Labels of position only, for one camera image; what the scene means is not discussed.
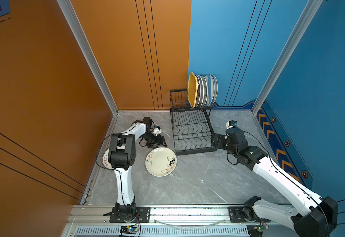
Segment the cream floral plate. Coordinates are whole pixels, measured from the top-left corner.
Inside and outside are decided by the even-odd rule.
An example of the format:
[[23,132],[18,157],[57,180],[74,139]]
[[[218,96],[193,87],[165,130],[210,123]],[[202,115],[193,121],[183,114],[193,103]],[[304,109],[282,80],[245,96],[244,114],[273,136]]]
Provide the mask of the cream floral plate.
[[148,153],[145,159],[147,171],[155,177],[171,174],[177,165],[177,157],[173,150],[160,147]]

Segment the orange sunburst plate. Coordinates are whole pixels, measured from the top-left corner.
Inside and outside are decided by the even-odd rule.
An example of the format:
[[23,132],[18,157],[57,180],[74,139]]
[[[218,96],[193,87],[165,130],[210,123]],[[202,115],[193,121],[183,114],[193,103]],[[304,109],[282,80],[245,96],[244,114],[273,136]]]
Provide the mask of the orange sunburst plate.
[[109,162],[109,148],[103,153],[102,165],[107,169],[112,169],[111,163]]

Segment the blue striped plate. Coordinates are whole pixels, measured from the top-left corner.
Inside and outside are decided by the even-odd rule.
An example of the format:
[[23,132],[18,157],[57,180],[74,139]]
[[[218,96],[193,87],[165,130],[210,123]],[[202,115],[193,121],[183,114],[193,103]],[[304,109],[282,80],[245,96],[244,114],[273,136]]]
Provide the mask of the blue striped plate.
[[208,106],[210,106],[212,104],[212,99],[214,97],[214,91],[215,91],[215,88],[214,88],[214,81],[213,81],[213,78],[211,75],[207,75],[206,76],[207,80],[208,80]]
[[212,100],[212,105],[214,105],[217,98],[217,94],[218,94],[218,81],[215,75],[212,74],[211,77],[214,82],[214,95],[213,95],[213,100]]

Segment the red green rimmed plate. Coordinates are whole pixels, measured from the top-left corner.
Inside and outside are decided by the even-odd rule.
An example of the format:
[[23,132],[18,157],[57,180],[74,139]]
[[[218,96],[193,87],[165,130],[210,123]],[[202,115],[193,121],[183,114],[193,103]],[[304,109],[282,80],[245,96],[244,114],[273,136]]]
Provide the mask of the red green rimmed plate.
[[204,90],[204,83],[203,83],[203,76],[199,76],[201,79],[201,107],[204,105],[204,96],[205,96],[205,90]]

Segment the green cloud pattern plate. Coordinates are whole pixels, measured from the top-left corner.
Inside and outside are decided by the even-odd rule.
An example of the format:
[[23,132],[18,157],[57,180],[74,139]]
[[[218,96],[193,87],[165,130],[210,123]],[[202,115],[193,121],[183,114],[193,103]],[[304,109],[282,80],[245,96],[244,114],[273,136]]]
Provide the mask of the green cloud pattern plate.
[[209,104],[209,89],[208,89],[208,77],[203,76],[203,83],[204,83],[204,90],[205,90],[205,96],[204,96],[204,107],[207,107]]

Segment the white plate red characters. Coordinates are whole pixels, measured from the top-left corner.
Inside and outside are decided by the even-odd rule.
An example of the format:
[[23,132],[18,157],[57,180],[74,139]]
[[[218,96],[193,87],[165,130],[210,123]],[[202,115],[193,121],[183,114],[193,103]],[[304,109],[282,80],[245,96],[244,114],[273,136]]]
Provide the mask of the white plate red characters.
[[197,75],[196,77],[197,77],[197,81],[198,81],[197,107],[201,107],[202,101],[203,101],[203,95],[202,95],[202,92],[203,92],[203,89],[202,89],[203,83],[202,83],[202,79],[201,79],[200,76]]

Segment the yellow woven square plate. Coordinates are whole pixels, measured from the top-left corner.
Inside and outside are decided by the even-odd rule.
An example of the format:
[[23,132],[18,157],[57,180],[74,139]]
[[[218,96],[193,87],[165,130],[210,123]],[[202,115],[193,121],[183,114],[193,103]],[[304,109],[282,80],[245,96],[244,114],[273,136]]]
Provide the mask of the yellow woven square plate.
[[194,73],[190,73],[187,86],[187,99],[191,108],[195,108],[198,92],[198,79]]

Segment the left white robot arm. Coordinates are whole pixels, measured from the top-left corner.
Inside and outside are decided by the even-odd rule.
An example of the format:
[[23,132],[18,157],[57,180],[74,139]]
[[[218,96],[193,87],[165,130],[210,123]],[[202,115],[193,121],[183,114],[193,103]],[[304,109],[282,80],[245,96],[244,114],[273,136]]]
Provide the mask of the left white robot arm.
[[162,129],[149,117],[136,120],[130,128],[109,135],[109,147],[104,152],[102,164],[113,169],[118,186],[117,203],[129,209],[135,202],[132,188],[132,166],[136,160],[136,141],[141,138],[149,148],[166,147]]

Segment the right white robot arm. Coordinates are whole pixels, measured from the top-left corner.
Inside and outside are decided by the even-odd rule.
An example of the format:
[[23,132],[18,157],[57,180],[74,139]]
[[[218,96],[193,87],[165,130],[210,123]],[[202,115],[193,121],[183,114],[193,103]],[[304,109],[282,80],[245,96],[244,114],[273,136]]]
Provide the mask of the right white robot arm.
[[264,219],[294,230],[300,237],[328,237],[337,227],[338,204],[331,197],[323,198],[302,185],[275,163],[258,146],[250,146],[245,132],[234,124],[224,135],[212,134],[211,144],[236,158],[237,164],[261,176],[279,191],[292,208],[267,202],[254,196],[244,203],[243,215],[248,222]]

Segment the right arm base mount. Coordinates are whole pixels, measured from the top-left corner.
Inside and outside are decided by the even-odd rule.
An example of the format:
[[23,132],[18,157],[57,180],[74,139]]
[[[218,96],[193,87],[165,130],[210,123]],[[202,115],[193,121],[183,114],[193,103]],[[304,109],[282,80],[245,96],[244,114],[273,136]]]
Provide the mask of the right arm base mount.
[[241,222],[250,222],[250,223],[256,223],[260,222],[261,220],[263,222],[270,223],[271,220],[269,219],[261,219],[257,217],[255,212],[252,210],[251,207],[245,207],[245,206],[230,206],[228,207],[229,212],[229,218],[231,223],[241,223]]

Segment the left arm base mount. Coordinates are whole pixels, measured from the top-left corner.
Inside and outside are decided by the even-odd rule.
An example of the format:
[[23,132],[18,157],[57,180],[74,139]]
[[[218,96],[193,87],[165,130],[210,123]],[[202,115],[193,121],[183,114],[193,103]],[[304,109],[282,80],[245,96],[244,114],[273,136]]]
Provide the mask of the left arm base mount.
[[149,223],[151,215],[151,207],[149,206],[137,206],[135,210],[130,213],[125,213],[125,210],[115,211],[115,207],[112,210],[113,214],[110,216],[110,223],[134,223],[138,221],[143,223]]

